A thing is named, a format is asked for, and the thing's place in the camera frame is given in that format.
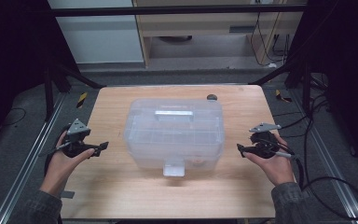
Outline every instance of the sleeve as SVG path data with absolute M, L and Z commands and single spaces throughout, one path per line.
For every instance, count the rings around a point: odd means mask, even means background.
M 281 184 L 272 190 L 271 195 L 276 213 L 275 223 L 316 223 L 307 204 L 310 196 L 304 194 L 297 183 Z
M 33 199 L 28 200 L 24 209 L 25 223 L 57 223 L 62 201 L 44 191 L 38 190 Z

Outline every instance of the person's left hand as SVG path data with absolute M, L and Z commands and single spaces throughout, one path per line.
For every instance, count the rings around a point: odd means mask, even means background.
M 61 134 L 57 147 L 62 144 L 65 135 L 66 132 Z M 65 187 L 66 180 L 71 173 L 78 164 L 91 157 L 94 151 L 95 150 L 91 148 L 73 158 L 65 156 L 61 150 L 55 152 L 40 190 L 59 198 L 61 191 Z

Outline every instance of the wooden table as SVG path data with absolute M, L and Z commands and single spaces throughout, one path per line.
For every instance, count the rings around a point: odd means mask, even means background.
M 215 94 L 223 107 L 225 150 L 213 171 L 188 170 L 165 177 L 162 169 L 143 170 L 127 153 L 123 139 L 130 104 L 138 98 L 206 99 Z M 258 86 L 151 86 L 100 90 L 89 120 L 88 144 L 109 141 L 101 157 L 81 163 L 62 199 L 63 218 L 239 218 L 274 217 L 273 185 L 263 171 L 243 159 L 236 144 L 250 146 L 248 130 L 274 123 Z

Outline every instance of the gray floor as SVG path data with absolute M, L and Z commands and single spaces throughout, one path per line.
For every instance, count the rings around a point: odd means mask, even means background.
M 252 50 L 244 40 L 244 36 L 193 36 L 189 42 L 167 43 L 158 38 L 153 41 L 151 61 L 147 68 L 117 68 L 114 72 L 93 73 L 84 75 L 99 83 L 109 86 L 117 85 L 156 85 L 156 84 L 212 84 L 212 83 L 247 83 L 254 81 L 272 70 L 260 66 L 252 57 Z M 73 88 L 70 93 L 61 94 L 55 91 L 55 99 L 64 97 L 62 110 L 57 117 L 42 150 L 48 150 L 64 124 L 80 119 L 87 123 L 93 108 L 98 90 L 91 89 L 74 79 L 70 79 Z M 277 89 L 286 92 L 282 86 L 284 76 L 272 80 L 263 87 L 275 122 L 282 126 L 301 118 L 299 106 L 276 98 Z M 295 99 L 299 90 L 288 92 Z M 86 91 L 88 98 L 82 108 L 76 108 L 79 95 Z M 37 86 L 17 96 L 13 109 L 7 116 L 6 124 L 0 131 L 0 206 L 10 191 L 16 176 L 21 170 L 33 144 L 44 125 L 45 106 L 43 86 Z M 332 162 L 343 177 L 358 188 L 358 158 L 351 156 L 345 135 L 336 123 L 334 115 L 328 112 L 328 106 L 315 113 L 315 125 L 323 139 Z M 289 146 L 304 159 L 304 137 L 290 137 L 305 132 L 306 123 L 280 131 Z M 324 155 L 319 151 L 316 142 L 310 136 L 307 144 L 310 178 L 329 175 L 329 164 L 325 164 Z M 43 178 L 44 158 L 38 158 L 24 188 L 21 190 L 17 205 L 13 209 L 16 214 L 25 201 L 32 197 L 33 190 L 38 189 Z M 338 197 L 337 186 L 330 181 L 315 185 L 315 190 L 326 202 L 345 214 L 342 199 Z M 311 207 L 316 210 L 319 223 L 352 223 L 327 211 L 320 203 L 312 199 Z M 259 223 L 261 219 L 251 220 Z M 65 221 L 65 223 L 94 223 L 87 221 Z

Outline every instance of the transparent plastic box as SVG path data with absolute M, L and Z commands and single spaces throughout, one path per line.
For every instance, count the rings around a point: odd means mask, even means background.
M 196 99 L 135 100 L 124 139 L 141 168 L 163 169 L 166 176 L 212 170 L 225 143 L 222 106 Z

